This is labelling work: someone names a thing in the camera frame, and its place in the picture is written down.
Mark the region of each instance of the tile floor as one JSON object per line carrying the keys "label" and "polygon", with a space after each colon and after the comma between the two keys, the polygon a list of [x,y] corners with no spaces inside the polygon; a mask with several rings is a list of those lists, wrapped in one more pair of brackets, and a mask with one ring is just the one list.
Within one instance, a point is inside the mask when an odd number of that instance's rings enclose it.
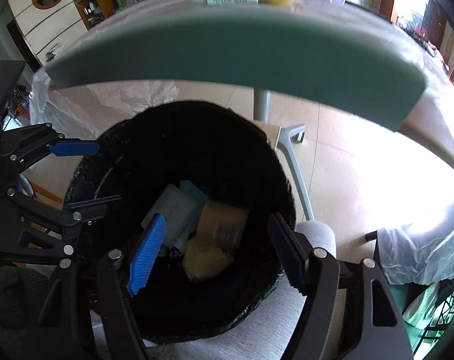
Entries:
{"label": "tile floor", "polygon": [[[205,99],[253,117],[252,89],[178,81],[180,99]],[[454,171],[433,154],[399,134],[318,103],[274,93],[269,123],[305,123],[295,153],[309,191],[315,219],[334,231],[337,257],[358,262],[371,257],[374,242],[363,236],[379,227],[408,223],[454,191]],[[289,178],[285,158],[279,159]],[[27,171],[34,182],[63,196],[79,159],[47,158]],[[297,219],[301,220],[298,194]],[[343,313],[340,296],[327,355],[336,347]]]}

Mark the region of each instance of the black trash bin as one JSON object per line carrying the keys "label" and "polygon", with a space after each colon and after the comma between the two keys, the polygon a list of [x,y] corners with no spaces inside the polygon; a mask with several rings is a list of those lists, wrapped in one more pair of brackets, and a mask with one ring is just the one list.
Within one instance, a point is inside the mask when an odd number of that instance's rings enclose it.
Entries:
{"label": "black trash bin", "polygon": [[267,234],[280,212],[295,226],[290,185],[265,134],[234,112],[199,101],[149,108],[98,139],[82,159],[65,197],[74,203],[120,195],[119,207],[84,226],[78,254],[93,262],[121,248],[167,184],[190,180],[213,200],[249,210],[235,262],[212,280],[192,283],[182,266],[158,258],[147,286],[130,300],[144,338],[171,343],[223,333],[270,293],[281,274]]}

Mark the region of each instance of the white plastic sheet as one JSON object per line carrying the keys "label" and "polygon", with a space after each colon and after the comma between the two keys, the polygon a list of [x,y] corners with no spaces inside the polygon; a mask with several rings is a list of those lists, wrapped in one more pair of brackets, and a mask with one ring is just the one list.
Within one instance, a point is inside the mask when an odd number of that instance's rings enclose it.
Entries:
{"label": "white plastic sheet", "polygon": [[96,139],[114,124],[178,97],[173,81],[117,81],[55,90],[44,69],[34,74],[30,122],[52,123],[66,138]]}
{"label": "white plastic sheet", "polygon": [[377,232],[390,284],[430,285],[454,278],[454,200],[407,225]]}

